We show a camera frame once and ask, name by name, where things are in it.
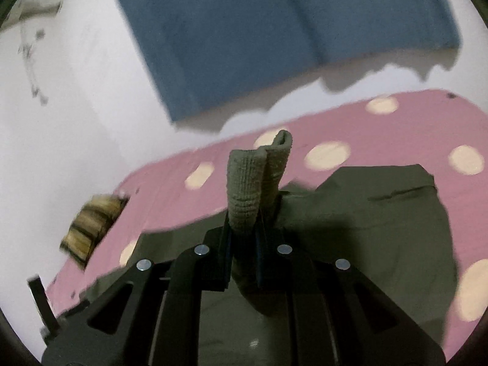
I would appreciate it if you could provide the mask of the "dark olive green jacket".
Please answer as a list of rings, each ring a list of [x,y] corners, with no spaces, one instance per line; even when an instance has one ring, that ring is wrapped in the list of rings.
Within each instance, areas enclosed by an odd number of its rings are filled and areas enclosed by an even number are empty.
[[[228,209],[138,240],[136,255],[167,261],[208,231],[231,226],[231,283],[203,295],[200,364],[291,365],[288,319],[262,277],[263,248],[287,238],[347,253],[441,348],[458,269],[433,177],[418,164],[342,167],[315,190],[278,189],[290,147],[290,134],[281,132],[269,146],[234,150]]]

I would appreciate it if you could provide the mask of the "black object at bed edge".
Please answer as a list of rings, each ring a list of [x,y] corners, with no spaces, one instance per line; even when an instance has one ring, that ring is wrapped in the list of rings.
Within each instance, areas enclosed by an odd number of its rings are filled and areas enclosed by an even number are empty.
[[[57,334],[60,329],[60,324],[50,307],[41,278],[38,275],[29,278],[27,280],[27,284],[36,303],[37,310],[45,329],[49,335]]]

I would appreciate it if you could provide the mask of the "brown striped pillow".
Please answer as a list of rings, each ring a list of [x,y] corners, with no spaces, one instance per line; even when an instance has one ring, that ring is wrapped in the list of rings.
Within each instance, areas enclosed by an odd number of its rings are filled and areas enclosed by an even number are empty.
[[[122,215],[128,201],[128,197],[113,194],[93,196],[71,222],[59,249],[85,270],[96,247]]]

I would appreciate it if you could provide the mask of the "pink bedsheet with cream dots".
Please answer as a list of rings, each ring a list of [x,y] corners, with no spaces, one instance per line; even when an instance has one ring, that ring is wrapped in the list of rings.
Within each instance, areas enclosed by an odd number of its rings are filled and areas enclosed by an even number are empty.
[[[316,187],[343,166],[420,164],[434,177],[451,225],[459,282],[443,334],[452,357],[487,305],[487,116],[444,90],[397,93],[301,117],[285,183]],[[68,261],[47,288],[55,313],[97,278],[122,267],[143,232],[175,228],[223,210],[224,169],[238,147],[271,142],[276,129],[238,136],[141,167],[118,186],[129,204],[87,268]]]

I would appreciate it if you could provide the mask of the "blue curtain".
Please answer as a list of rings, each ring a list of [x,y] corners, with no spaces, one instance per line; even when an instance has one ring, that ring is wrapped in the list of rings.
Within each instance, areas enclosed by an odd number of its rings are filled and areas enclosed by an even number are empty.
[[[448,50],[447,0],[118,0],[172,121],[325,64]]]

